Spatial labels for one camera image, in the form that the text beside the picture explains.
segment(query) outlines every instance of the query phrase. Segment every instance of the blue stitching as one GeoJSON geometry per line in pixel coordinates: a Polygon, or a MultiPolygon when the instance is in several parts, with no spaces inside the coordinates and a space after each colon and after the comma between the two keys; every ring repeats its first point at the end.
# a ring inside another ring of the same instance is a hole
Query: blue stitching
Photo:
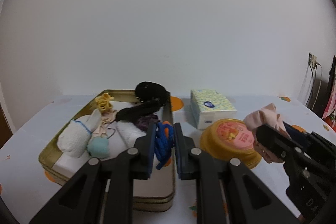
{"type": "Polygon", "coordinates": [[[92,132],[86,127],[85,124],[83,124],[81,121],[76,121],[76,120],[73,120],[73,121],[81,124],[86,129],[86,131],[91,135],[92,132]]]}

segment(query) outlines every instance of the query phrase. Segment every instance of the white tablecloth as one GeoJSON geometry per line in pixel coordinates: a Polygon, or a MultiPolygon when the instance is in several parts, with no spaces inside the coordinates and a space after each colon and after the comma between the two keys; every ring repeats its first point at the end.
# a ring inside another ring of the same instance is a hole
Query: white tablecloth
{"type": "MultiPolygon", "coordinates": [[[[31,218],[60,188],[50,182],[38,162],[38,155],[59,129],[71,119],[94,96],[61,96],[48,104],[0,149],[1,197],[21,224],[27,224],[31,218]]],[[[194,119],[189,108],[187,96],[177,96],[184,102],[184,108],[173,113],[174,122],[180,122],[184,135],[194,139],[198,145],[201,131],[194,127],[194,119]]],[[[255,110],[274,103],[283,120],[290,125],[298,125],[308,132],[314,131],[336,144],[336,133],[313,112],[295,99],[290,102],[273,96],[229,97],[237,109],[234,118],[244,119],[255,110]]],[[[267,164],[264,160],[253,172],[272,190],[272,192],[296,215],[298,210],[288,199],[285,189],[288,177],[282,164],[267,164]]],[[[163,213],[133,212],[135,224],[171,224],[196,223],[190,210],[196,201],[194,181],[176,181],[176,195],[173,206],[163,213]]]]}

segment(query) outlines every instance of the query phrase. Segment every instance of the white plush toy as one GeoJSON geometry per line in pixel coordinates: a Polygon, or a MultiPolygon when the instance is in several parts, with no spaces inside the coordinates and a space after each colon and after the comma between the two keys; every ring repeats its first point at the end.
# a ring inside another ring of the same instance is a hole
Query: white plush toy
{"type": "Polygon", "coordinates": [[[72,158],[79,158],[85,152],[91,133],[100,125],[101,113],[95,109],[91,115],[71,120],[58,137],[57,147],[72,158]]]}
{"type": "MultiPolygon", "coordinates": [[[[119,121],[117,123],[117,130],[128,148],[134,147],[137,138],[146,136],[146,133],[137,128],[132,122],[119,121]]],[[[158,163],[159,161],[156,155],[154,155],[153,170],[158,163]]]]}

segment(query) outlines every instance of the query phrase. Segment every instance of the electrical outlet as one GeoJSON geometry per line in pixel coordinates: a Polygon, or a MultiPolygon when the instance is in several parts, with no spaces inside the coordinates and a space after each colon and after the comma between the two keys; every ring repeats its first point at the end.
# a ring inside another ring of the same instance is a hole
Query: electrical outlet
{"type": "Polygon", "coordinates": [[[313,55],[313,62],[312,62],[312,66],[311,67],[314,69],[315,66],[316,66],[316,56],[313,55]]]}
{"type": "Polygon", "coordinates": [[[309,53],[309,55],[308,55],[308,65],[310,65],[312,69],[315,68],[316,59],[317,58],[316,58],[315,55],[309,53]]]}
{"type": "Polygon", "coordinates": [[[308,56],[308,65],[313,67],[313,55],[311,53],[309,53],[309,56],[308,56]]]}

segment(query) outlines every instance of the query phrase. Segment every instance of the white wall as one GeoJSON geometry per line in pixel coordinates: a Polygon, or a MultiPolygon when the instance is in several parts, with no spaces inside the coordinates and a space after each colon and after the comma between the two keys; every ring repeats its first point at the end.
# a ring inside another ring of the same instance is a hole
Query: white wall
{"type": "MultiPolygon", "coordinates": [[[[2,10],[2,5],[3,5],[4,0],[0,0],[0,17],[1,17],[1,10],[2,10]]],[[[1,82],[0,82],[0,105],[2,108],[3,113],[5,114],[7,123],[12,131],[12,133],[16,132],[16,127],[14,126],[13,120],[11,119],[11,115],[9,114],[5,98],[2,93],[2,88],[1,88],[1,82]]]]}
{"type": "Polygon", "coordinates": [[[309,51],[329,77],[335,15],[331,0],[4,0],[3,95],[17,128],[55,95],[143,80],[298,96],[309,51]]]}

